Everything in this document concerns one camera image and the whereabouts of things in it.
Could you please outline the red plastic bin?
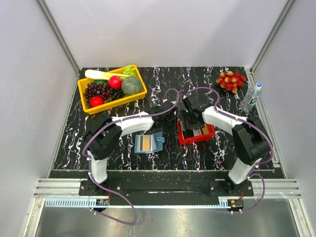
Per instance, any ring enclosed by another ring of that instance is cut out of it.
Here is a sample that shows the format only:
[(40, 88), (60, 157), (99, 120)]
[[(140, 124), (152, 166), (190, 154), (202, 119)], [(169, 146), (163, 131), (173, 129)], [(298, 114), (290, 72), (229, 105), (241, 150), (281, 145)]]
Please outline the red plastic bin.
[(193, 130), (186, 130), (183, 131), (181, 127), (181, 123), (177, 122), (177, 129), (178, 129), (178, 141), (180, 145), (192, 145), (193, 143), (198, 142), (208, 142), (214, 135), (215, 129), (214, 126), (211, 124), (205, 124), (208, 127), (209, 134), (202, 135), (202, 136), (194, 136)]

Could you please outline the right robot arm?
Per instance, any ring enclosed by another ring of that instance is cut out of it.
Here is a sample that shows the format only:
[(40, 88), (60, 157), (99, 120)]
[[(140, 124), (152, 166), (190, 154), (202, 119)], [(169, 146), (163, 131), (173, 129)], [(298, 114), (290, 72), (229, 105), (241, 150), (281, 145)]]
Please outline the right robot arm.
[(258, 117), (246, 118), (233, 115), (218, 106), (202, 103), (194, 96), (182, 100), (185, 110), (181, 120), (187, 129), (200, 129), (205, 124), (213, 125), (232, 135), (236, 162), (229, 171), (225, 191), (234, 196), (242, 190), (242, 183), (250, 177), (255, 166), (273, 156), (273, 146)]

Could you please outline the yellow plastic tray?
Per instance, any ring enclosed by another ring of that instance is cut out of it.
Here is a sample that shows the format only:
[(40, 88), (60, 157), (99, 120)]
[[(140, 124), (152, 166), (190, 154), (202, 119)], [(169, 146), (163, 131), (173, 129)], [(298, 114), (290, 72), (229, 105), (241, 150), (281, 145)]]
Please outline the yellow plastic tray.
[(136, 65), (109, 72), (86, 70), (78, 81), (83, 111), (92, 115), (145, 98), (147, 89)]

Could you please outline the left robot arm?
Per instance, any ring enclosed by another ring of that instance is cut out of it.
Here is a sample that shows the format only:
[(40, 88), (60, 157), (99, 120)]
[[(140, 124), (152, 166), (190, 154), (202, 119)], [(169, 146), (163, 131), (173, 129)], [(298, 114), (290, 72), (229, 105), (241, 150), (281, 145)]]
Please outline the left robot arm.
[(99, 116), (87, 128), (82, 155), (88, 160), (88, 176), (92, 180), (90, 189), (102, 195), (107, 189), (107, 162), (119, 139), (125, 135), (149, 131), (160, 127), (167, 128), (175, 120), (176, 103), (166, 101), (162, 106), (125, 117)]

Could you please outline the blue card holder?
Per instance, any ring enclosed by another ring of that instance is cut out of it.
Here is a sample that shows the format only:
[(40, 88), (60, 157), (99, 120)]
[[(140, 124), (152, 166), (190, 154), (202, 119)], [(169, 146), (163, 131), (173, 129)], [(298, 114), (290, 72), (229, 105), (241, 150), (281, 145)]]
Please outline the blue card holder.
[(136, 135), (135, 139), (134, 152), (136, 154), (160, 152), (165, 142), (162, 131), (150, 135)]

